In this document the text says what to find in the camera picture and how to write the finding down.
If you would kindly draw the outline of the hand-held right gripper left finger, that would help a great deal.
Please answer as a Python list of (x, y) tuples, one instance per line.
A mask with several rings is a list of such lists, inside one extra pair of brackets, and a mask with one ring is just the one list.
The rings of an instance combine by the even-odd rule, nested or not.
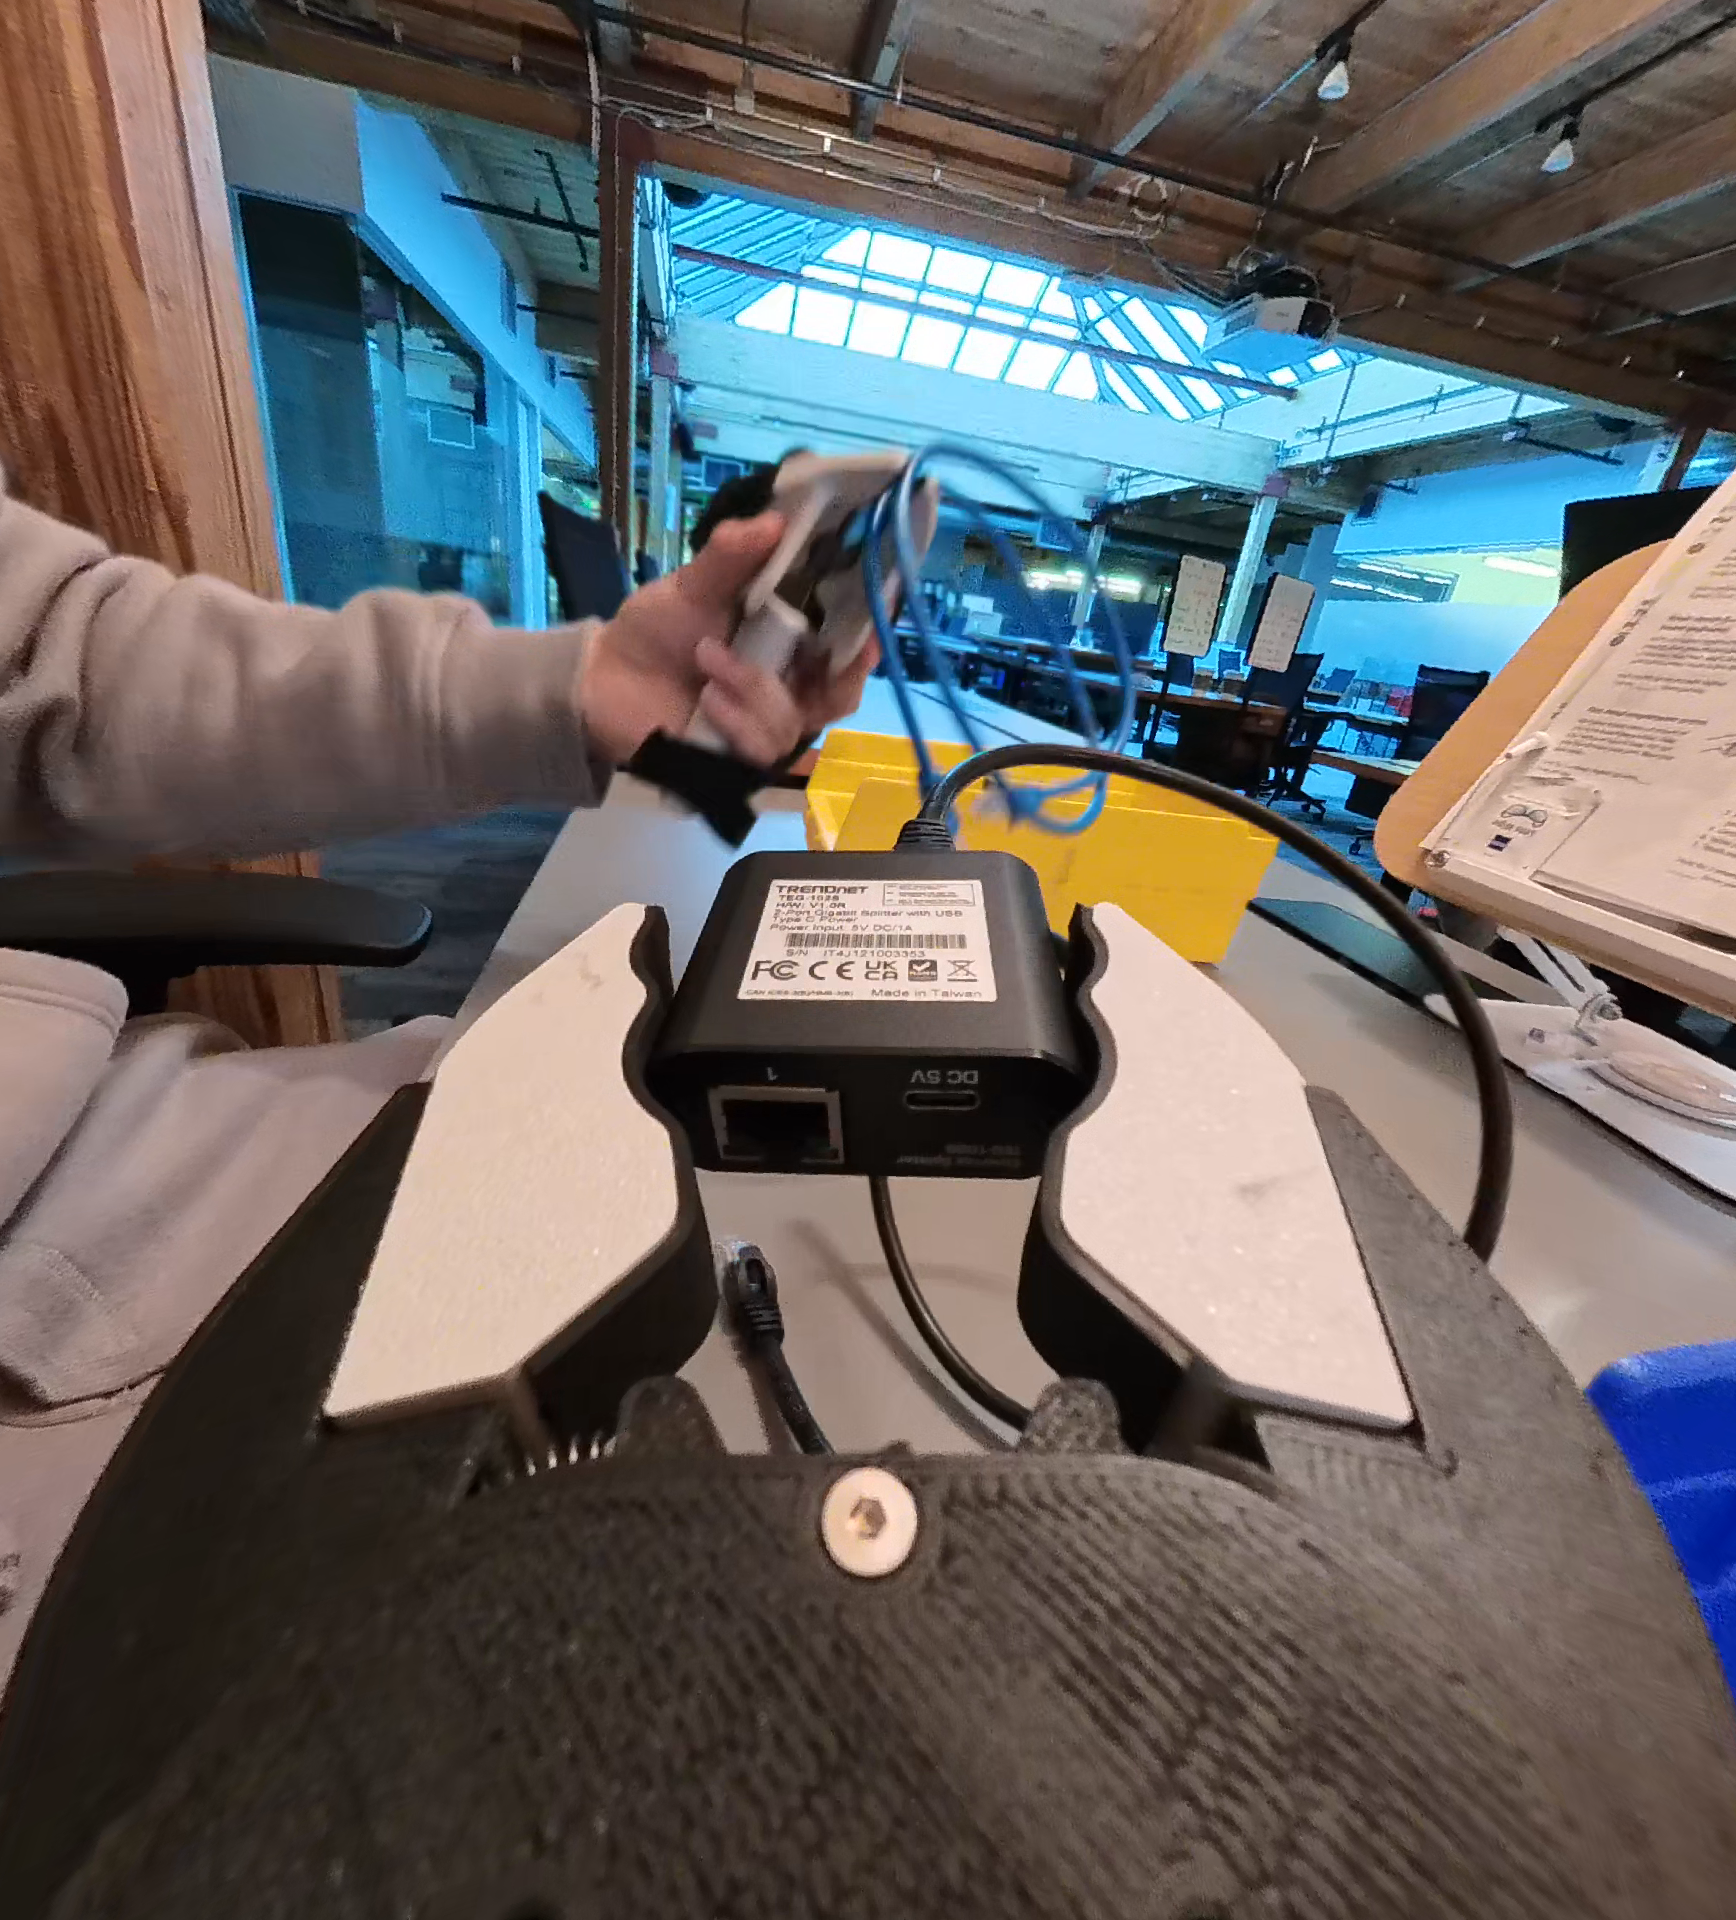
[(492, 1412), (518, 1443), (616, 1443), (635, 1387), (717, 1318), (692, 1151), (649, 1085), (665, 910), (624, 904), (449, 1045), (324, 1394), (331, 1428)]

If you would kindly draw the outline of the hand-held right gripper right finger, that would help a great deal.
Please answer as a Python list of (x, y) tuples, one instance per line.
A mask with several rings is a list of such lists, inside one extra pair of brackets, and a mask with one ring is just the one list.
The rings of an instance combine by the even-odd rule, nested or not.
[(1265, 1414), (1409, 1431), (1305, 1073), (1124, 907), (1076, 907), (1070, 960), (1095, 1077), (1050, 1134), (1024, 1235), (1036, 1355), (1102, 1386), (1141, 1453), (1249, 1453)]

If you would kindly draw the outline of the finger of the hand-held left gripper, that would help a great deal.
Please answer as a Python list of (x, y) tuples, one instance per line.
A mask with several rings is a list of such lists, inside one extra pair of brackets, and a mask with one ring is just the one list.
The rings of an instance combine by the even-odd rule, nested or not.
[(903, 554), (919, 563), (935, 539), (942, 486), (916, 473), (916, 462), (916, 451), (898, 448), (802, 456), (817, 507), (802, 551), (802, 652), (824, 680), (844, 678), (901, 615)]

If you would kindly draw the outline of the yellow plastic bin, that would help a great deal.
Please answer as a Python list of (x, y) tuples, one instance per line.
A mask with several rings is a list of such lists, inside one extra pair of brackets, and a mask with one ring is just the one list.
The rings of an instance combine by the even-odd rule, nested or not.
[[(1281, 852), (1275, 833), (1124, 774), (1107, 780), (1105, 808), (1089, 824), (1090, 780), (1024, 769), (1007, 781), (1052, 799), (1035, 819), (1014, 819), (999, 783), (980, 781), (955, 806), (957, 843), (1022, 857), (1056, 933), (1068, 932), (1079, 906), (1108, 901), (1184, 960), (1218, 963)], [(813, 852), (888, 852), (920, 803), (908, 737), (840, 729), (813, 749), (804, 795)]]

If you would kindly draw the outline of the black network splitter box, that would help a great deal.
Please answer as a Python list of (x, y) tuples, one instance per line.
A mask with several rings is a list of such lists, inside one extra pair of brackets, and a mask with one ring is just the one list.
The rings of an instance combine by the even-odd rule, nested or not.
[(1022, 857), (765, 850), (722, 875), (644, 1072), (702, 1169), (1033, 1179), (1097, 1047)]

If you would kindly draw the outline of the person's left forearm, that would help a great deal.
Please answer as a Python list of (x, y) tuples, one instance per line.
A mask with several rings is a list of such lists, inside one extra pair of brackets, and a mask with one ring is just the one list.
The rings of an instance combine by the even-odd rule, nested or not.
[(18, 501), (0, 466), (0, 852), (271, 856), (593, 803), (598, 635), (179, 575)]

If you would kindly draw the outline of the person's left hand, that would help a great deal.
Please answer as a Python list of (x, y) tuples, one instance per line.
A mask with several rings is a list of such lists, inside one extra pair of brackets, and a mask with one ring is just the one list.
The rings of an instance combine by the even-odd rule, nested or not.
[(817, 667), (769, 673), (730, 647), (785, 525), (779, 511), (724, 522), (691, 561), (637, 588), (594, 630), (577, 708), (601, 766), (623, 768), (651, 735), (681, 737), (700, 716), (733, 755), (769, 768), (857, 711), (880, 660), (874, 640), (833, 678)]

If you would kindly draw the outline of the white board on stand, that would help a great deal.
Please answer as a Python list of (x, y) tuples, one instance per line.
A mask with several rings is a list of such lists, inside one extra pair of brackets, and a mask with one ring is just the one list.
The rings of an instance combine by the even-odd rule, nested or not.
[(1162, 626), (1162, 647), (1170, 660), (1200, 660), (1211, 652), (1229, 580), (1229, 565), (1216, 557), (1184, 554), (1179, 559)]
[(1306, 631), (1314, 599), (1316, 588), (1311, 581), (1286, 572), (1269, 575), (1265, 604), (1247, 653), (1250, 673), (1289, 672)]

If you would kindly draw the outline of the ceiling projector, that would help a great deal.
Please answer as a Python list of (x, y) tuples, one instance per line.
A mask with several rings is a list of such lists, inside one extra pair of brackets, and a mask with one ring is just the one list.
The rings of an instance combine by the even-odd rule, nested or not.
[(1229, 381), (1297, 385), (1337, 341), (1337, 306), (1320, 295), (1249, 295), (1208, 315), (1203, 364)]

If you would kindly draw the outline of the person's grey hoodie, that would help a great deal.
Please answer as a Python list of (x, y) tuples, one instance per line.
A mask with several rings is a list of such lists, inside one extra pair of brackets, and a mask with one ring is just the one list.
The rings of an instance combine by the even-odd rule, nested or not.
[(0, 1698), (150, 1387), (451, 1026), (249, 1047), (0, 948)]

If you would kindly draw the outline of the white stand base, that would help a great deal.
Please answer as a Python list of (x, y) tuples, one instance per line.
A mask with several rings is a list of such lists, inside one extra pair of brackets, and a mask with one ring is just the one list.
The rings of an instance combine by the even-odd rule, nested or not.
[(1504, 1062), (1691, 1184), (1736, 1203), (1736, 1069), (1626, 1020), (1575, 953), (1512, 929), (1550, 1002), (1491, 1002)]

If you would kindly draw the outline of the black office chair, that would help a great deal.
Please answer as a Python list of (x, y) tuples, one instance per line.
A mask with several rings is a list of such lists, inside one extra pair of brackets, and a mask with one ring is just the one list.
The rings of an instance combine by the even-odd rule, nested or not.
[(1399, 760), (1423, 762), (1489, 688), (1491, 673), (1423, 664), (1414, 672), (1406, 726), (1396, 737)]

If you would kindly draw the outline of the wooden pillar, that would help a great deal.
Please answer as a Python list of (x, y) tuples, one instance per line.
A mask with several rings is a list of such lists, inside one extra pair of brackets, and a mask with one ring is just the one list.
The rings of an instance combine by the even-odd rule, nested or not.
[(0, 4), (0, 468), (112, 554), (249, 591), (276, 515), (204, 105), (196, 8)]

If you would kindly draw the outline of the black monitor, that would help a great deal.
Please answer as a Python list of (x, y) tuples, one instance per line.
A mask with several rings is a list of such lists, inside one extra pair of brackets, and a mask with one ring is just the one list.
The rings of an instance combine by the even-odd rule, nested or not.
[(1559, 589), (1566, 598), (1606, 565), (1670, 541), (1718, 486), (1588, 495), (1569, 501), (1561, 519)]

